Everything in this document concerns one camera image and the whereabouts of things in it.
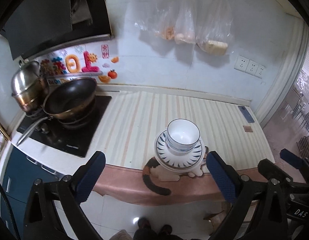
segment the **calico cat illustration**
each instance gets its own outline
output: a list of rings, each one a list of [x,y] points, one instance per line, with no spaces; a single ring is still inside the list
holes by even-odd
[[[160,181],[178,181],[180,179],[180,176],[183,176],[183,175],[188,175],[190,177],[195,177],[195,176],[200,177],[203,174],[201,170],[201,166],[206,163],[208,151],[209,149],[206,146],[205,154],[204,154],[201,165],[198,166],[196,169],[190,172],[185,172],[185,173],[168,171],[166,168],[160,165],[160,163],[155,159],[155,157],[152,157],[143,168],[143,171],[142,171],[143,182],[147,186],[147,188],[153,191],[154,193],[157,193],[163,196],[168,196],[171,194],[171,190],[168,188],[155,185],[152,182],[150,175],[155,176]]]

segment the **black stove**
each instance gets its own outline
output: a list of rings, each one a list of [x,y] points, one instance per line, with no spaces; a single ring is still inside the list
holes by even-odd
[[[57,119],[45,120],[30,135],[30,138],[47,146],[84,158],[87,154],[92,137],[106,110],[111,97],[96,96],[94,109],[83,127],[69,127]],[[26,116],[17,131],[23,133],[38,118]]]

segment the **ceramic plate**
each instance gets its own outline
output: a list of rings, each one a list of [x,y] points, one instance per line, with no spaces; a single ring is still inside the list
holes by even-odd
[[[165,142],[166,136],[167,130],[164,130],[155,141],[157,156],[165,164],[174,168],[189,168],[194,166],[198,161],[202,161],[201,157],[204,155],[205,149],[201,138],[191,152],[183,156],[176,156],[168,150]]]

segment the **electrical outlet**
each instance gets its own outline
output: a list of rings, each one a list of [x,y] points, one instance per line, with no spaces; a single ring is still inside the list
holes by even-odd
[[[256,73],[256,70],[258,69],[258,66],[259,66],[259,63],[256,63],[253,60],[250,60],[245,72],[254,76]]]
[[[242,57],[242,56],[238,56],[237,62],[234,65],[234,68],[240,71],[245,72],[248,66],[248,62],[249,59]]]
[[[259,65],[258,69],[256,70],[255,76],[258,78],[263,78],[266,69],[267,68],[265,66]]]

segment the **cabinet handle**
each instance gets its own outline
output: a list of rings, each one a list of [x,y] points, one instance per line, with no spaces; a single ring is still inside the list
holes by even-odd
[[[37,161],[31,159],[29,156],[26,156],[26,158],[27,158],[27,160],[28,160],[29,162],[31,162],[31,163],[37,165],[37,163],[38,163]]]
[[[8,177],[8,183],[7,183],[7,189],[6,189],[7,193],[9,193],[10,185],[11,185],[11,179],[10,179],[10,177]]]
[[[43,164],[41,164],[41,168],[43,168],[45,171],[51,173],[52,175],[56,174],[56,171],[50,170],[48,167],[45,167]]]

